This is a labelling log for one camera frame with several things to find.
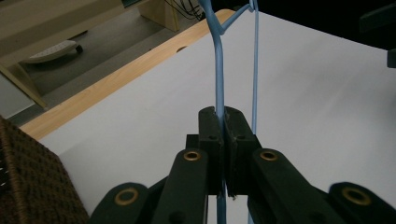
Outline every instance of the white table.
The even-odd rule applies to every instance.
[[[396,70],[386,52],[261,14],[257,135],[325,191],[349,181],[396,206]],[[222,38],[225,103],[251,113],[254,16]],[[198,111],[213,105],[210,35],[155,66],[40,141],[56,152],[89,213],[124,182],[169,174]],[[246,223],[246,197],[228,203]],[[211,199],[209,221],[215,223]]]

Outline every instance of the wicker basket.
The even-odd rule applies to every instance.
[[[0,117],[0,223],[87,223],[58,156]]]

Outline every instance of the black object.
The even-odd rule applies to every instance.
[[[282,153],[261,147],[239,110],[226,107],[224,124],[221,134],[214,107],[202,109],[199,134],[187,135],[170,175],[149,189],[115,187],[89,223],[206,223],[207,196],[223,193],[224,178],[229,196],[248,196],[255,224],[396,223],[396,210],[362,186],[311,186]]]

